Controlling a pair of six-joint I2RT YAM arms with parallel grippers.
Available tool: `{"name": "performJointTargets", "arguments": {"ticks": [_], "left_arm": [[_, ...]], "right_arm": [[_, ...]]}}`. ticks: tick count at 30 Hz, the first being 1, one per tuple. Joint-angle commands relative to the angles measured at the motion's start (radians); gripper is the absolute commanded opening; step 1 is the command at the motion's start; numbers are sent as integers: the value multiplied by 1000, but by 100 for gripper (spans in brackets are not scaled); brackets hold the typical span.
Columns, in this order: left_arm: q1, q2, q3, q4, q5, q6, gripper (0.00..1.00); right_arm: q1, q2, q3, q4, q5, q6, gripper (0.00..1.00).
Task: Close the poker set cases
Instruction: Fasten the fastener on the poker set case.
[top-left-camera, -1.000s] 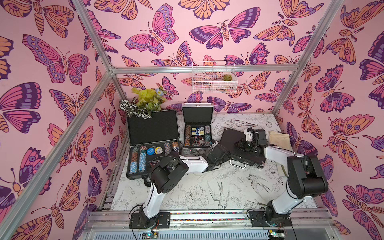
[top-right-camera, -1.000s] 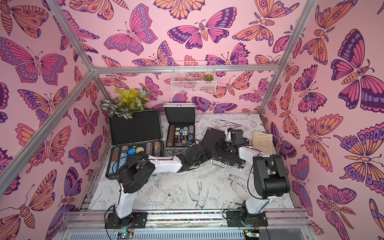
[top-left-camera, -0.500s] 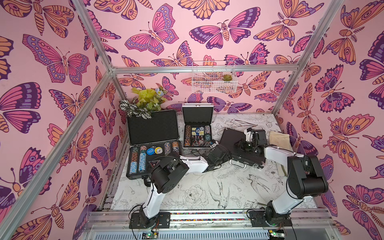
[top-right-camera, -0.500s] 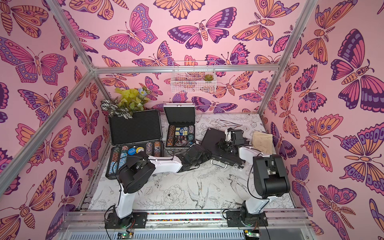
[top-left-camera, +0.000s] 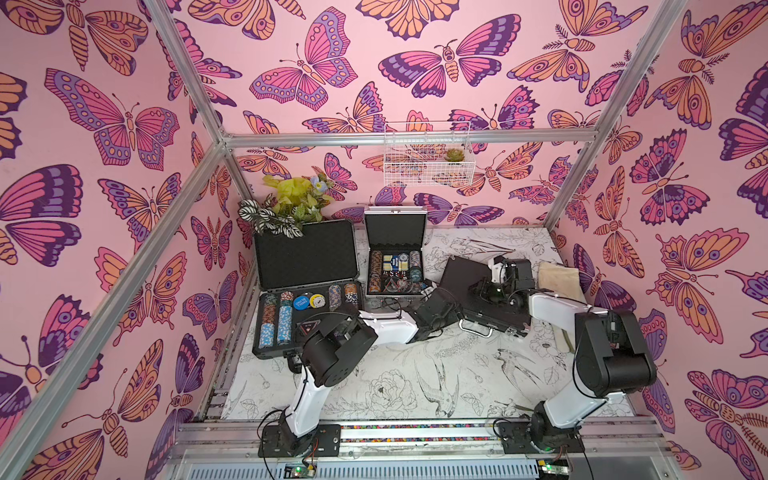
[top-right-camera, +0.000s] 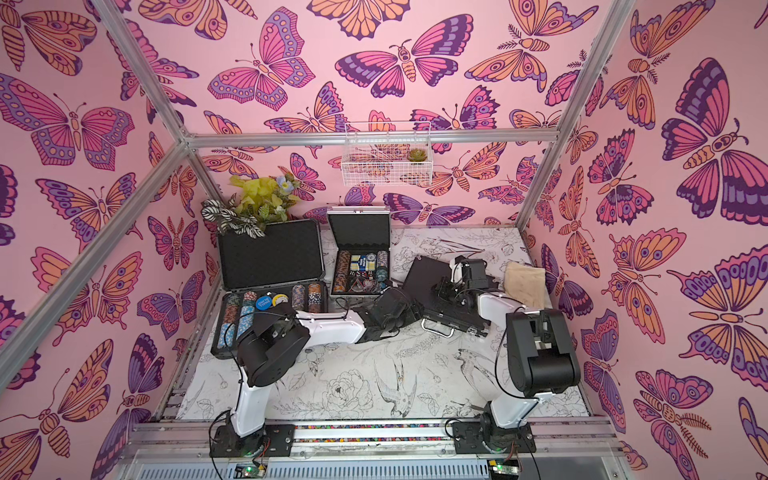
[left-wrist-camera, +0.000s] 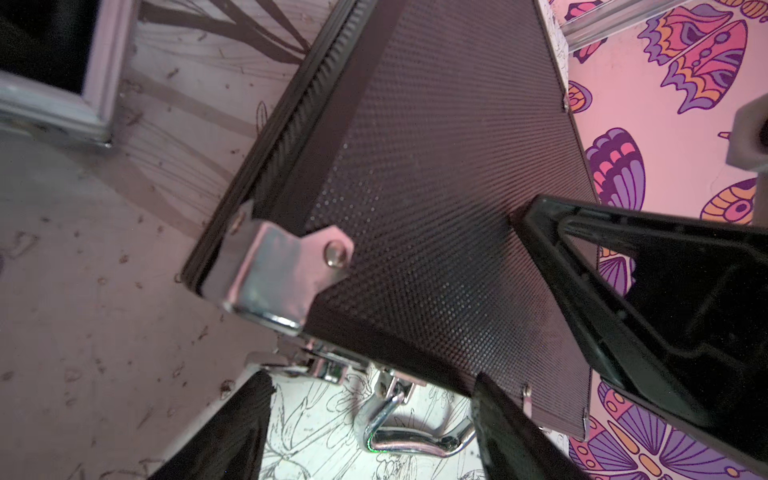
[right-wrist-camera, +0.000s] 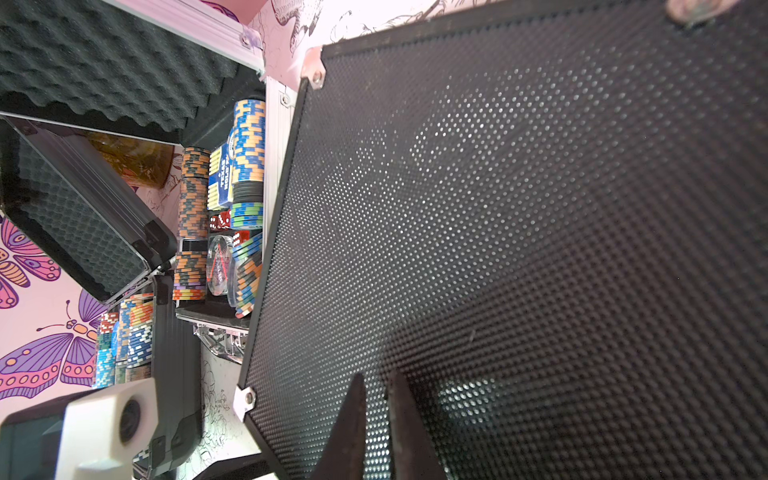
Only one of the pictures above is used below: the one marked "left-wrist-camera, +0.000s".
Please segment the black aluminium poker case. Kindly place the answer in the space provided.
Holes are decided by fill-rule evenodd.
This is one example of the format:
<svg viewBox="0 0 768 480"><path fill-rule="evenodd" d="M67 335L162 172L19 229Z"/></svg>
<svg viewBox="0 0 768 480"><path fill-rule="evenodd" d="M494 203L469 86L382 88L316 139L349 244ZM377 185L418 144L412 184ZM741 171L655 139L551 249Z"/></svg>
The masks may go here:
<svg viewBox="0 0 768 480"><path fill-rule="evenodd" d="M586 435L591 373L514 216L594 202L536 1L341 1L181 279L244 319L469 395L478 374ZM258 224L350 241L344 279L296 317L234 281Z"/></svg>

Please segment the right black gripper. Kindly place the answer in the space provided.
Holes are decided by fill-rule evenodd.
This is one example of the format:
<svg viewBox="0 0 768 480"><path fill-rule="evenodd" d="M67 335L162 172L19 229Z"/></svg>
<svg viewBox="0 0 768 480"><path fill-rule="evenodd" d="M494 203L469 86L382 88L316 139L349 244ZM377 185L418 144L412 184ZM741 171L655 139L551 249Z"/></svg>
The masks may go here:
<svg viewBox="0 0 768 480"><path fill-rule="evenodd" d="M767 224L767 95L739 108L734 116L726 164L757 174L753 224Z"/></svg>

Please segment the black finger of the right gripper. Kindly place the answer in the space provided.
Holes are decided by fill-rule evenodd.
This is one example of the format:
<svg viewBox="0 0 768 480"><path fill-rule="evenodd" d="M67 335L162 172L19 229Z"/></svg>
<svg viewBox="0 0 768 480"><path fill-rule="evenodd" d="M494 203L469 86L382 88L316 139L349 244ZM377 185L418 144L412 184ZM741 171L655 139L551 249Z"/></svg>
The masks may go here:
<svg viewBox="0 0 768 480"><path fill-rule="evenodd" d="M767 232L539 195L512 218L587 363L767 470Z"/></svg>

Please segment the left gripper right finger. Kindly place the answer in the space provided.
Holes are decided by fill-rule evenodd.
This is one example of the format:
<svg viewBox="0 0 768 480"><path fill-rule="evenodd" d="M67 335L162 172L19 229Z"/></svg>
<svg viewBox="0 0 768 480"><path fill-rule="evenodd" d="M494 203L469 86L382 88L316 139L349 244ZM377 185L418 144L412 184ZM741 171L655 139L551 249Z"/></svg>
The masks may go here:
<svg viewBox="0 0 768 480"><path fill-rule="evenodd" d="M475 380L471 418L488 479L588 479L484 373Z"/></svg>

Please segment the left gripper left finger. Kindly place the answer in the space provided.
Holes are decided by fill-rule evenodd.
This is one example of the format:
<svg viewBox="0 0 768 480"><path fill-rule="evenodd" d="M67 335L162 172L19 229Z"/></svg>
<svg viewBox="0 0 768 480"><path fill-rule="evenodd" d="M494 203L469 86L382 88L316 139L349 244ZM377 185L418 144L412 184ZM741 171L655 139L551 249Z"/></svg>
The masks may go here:
<svg viewBox="0 0 768 480"><path fill-rule="evenodd" d="M268 373L254 374L153 479L257 479L267 440Z"/></svg>

